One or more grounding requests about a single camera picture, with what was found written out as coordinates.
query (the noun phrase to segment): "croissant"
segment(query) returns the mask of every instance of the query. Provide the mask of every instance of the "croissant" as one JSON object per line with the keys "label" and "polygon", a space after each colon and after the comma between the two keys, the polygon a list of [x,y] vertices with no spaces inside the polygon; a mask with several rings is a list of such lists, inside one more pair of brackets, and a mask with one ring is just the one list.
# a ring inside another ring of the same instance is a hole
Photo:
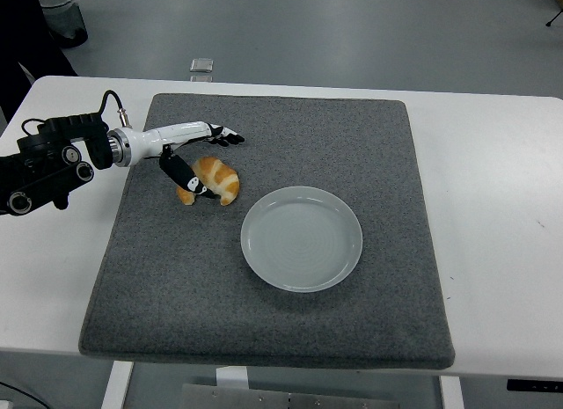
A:
{"label": "croissant", "polygon": [[[237,172],[216,157],[202,157],[193,165],[192,170],[214,194],[221,195],[221,205],[229,205],[237,198],[240,188]],[[195,194],[178,186],[176,194],[185,205],[192,205]]]}

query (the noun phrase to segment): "gray felt mat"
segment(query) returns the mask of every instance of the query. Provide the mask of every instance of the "gray felt mat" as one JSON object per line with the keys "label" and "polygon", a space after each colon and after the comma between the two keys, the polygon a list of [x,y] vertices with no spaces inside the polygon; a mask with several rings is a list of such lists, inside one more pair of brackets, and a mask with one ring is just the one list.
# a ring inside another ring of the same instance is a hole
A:
{"label": "gray felt mat", "polygon": [[[92,292],[83,354],[130,361],[307,368],[443,369],[454,360],[405,105],[398,101],[160,94],[146,128],[207,121],[245,137],[197,142],[238,171],[228,207],[183,206],[145,160],[132,168]],[[342,283],[297,294],[246,264],[240,228],[262,196],[314,186],[362,226]]]}

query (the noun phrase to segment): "white plate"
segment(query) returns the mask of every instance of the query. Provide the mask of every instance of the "white plate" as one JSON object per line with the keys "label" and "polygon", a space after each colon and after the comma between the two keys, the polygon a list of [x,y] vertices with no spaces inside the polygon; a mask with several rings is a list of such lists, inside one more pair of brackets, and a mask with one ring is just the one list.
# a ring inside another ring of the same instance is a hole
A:
{"label": "white plate", "polygon": [[362,228],[340,198],[292,186],[256,202],[240,232],[251,269],[272,286],[316,292],[348,276],[362,253]]}

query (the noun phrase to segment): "black cable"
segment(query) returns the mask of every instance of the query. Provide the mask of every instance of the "black cable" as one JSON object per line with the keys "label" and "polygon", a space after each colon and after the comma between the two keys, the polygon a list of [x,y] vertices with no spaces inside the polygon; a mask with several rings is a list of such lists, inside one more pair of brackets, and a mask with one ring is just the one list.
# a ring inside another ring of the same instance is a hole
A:
{"label": "black cable", "polygon": [[42,405],[43,407],[45,407],[45,408],[47,408],[47,409],[51,409],[51,408],[47,405],[47,403],[42,402],[42,401],[39,400],[38,398],[32,396],[32,395],[29,394],[29,393],[26,393],[26,392],[23,391],[23,390],[20,390],[18,387],[14,387],[13,385],[9,385],[9,384],[3,383],[3,382],[1,382],[1,381],[0,381],[0,385],[3,385],[4,387],[8,387],[9,389],[15,390],[15,391],[17,391],[18,393],[21,393],[21,394],[23,394],[23,395],[25,395],[25,396],[27,396],[27,397],[29,397],[29,398],[32,398],[33,400],[35,400],[37,403],[39,403],[39,404]]}
{"label": "black cable", "polygon": [[38,121],[39,123],[45,123],[44,120],[42,119],[27,119],[26,121],[24,121],[21,124],[21,130],[23,130],[27,136],[31,136],[32,134],[30,134],[29,132],[26,131],[26,124],[29,123],[30,121]]}
{"label": "black cable", "polygon": [[104,112],[104,110],[106,109],[107,97],[109,97],[110,95],[115,98],[115,101],[117,101],[117,106],[120,109],[123,108],[123,104],[121,103],[121,100],[120,100],[119,96],[115,93],[115,91],[107,90],[106,92],[104,92],[104,97],[102,98],[102,105],[100,106],[100,108],[98,110],[98,114],[101,115]]}

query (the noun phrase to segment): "robotic arm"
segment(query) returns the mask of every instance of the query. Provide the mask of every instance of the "robotic arm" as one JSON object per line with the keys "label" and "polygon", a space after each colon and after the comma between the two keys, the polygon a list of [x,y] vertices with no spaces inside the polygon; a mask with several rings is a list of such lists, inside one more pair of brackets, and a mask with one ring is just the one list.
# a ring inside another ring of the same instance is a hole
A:
{"label": "robotic arm", "polygon": [[[120,108],[121,128],[109,131],[101,114],[108,95]],[[113,164],[129,167],[144,158],[159,157],[159,165],[184,189],[209,198],[208,190],[186,162],[175,155],[178,147],[195,141],[238,144],[245,139],[218,125],[196,121],[136,132],[130,126],[117,94],[107,91],[97,113],[57,117],[39,121],[38,134],[18,139],[20,152],[0,157],[0,215],[25,215],[53,202],[59,209],[68,207],[69,193],[94,177],[91,165],[82,160],[73,142],[84,141],[94,166],[103,170]]]}

